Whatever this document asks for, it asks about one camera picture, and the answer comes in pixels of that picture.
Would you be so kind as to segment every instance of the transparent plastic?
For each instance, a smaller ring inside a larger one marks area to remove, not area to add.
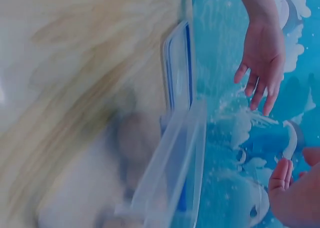
[[[169,227],[186,181],[186,211],[179,223],[193,227],[197,221],[203,165],[207,112],[196,101],[189,111],[173,112],[131,201],[116,207],[116,215],[143,220],[143,227]]]
[[[193,101],[195,82],[191,37],[188,21],[182,21],[164,42],[163,63],[168,103],[172,110],[187,110]]]

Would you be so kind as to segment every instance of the child's hand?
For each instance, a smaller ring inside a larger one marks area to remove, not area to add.
[[[293,164],[282,159],[269,180],[269,201],[274,215],[286,226],[320,227],[320,148],[305,148],[311,171],[292,179]]]
[[[234,76],[239,83],[248,69],[245,94],[251,96],[255,110],[265,92],[268,96],[263,114],[269,115],[278,97],[286,59],[285,40],[280,28],[275,0],[242,0],[249,15],[249,27],[244,41],[242,62]]]

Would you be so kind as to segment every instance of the finger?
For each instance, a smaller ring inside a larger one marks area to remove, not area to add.
[[[291,179],[290,179],[290,184],[289,185],[292,185],[294,183],[294,177],[291,176]]]
[[[271,95],[270,92],[268,91],[268,96],[266,98],[266,101],[264,103],[264,107],[263,107],[263,114],[265,116],[268,116],[272,110],[272,108],[275,105],[275,102],[277,100],[278,94],[279,94],[279,90],[280,90],[280,84],[281,81],[278,82],[277,86],[275,87],[273,94]]]
[[[241,79],[246,74],[247,70],[248,70],[248,66],[245,65],[244,63],[241,63],[238,70],[236,71],[236,73],[234,75],[234,82],[236,84],[238,84],[241,81]]]
[[[304,160],[310,166],[315,166],[320,162],[320,147],[304,148],[302,151]]]
[[[304,171],[304,172],[300,172],[300,174],[299,174],[299,178],[301,178],[302,176],[304,176],[305,174],[307,174],[307,172],[306,171]]]
[[[252,93],[254,92],[256,85],[258,81],[258,76],[254,74],[252,71],[250,72],[248,83],[246,84],[245,88],[245,95],[251,96]]]
[[[255,89],[254,96],[251,100],[250,108],[251,110],[256,110],[266,89],[265,83],[260,79],[258,85]]]
[[[273,96],[274,92],[276,91],[277,85],[278,85],[278,80],[282,79],[282,75],[284,72],[284,64],[285,61],[283,57],[277,56],[275,57],[270,66],[270,72],[269,72],[269,77],[268,77],[268,82],[267,82],[267,87],[268,87],[268,93]]]
[[[288,170],[286,172],[286,176],[285,176],[285,180],[284,180],[284,189],[288,189],[290,186],[293,169],[294,169],[294,164],[292,163],[291,160],[288,160]]]
[[[268,192],[270,196],[275,196],[279,192],[285,191],[285,183],[288,173],[289,161],[282,159],[276,165],[268,184]]]

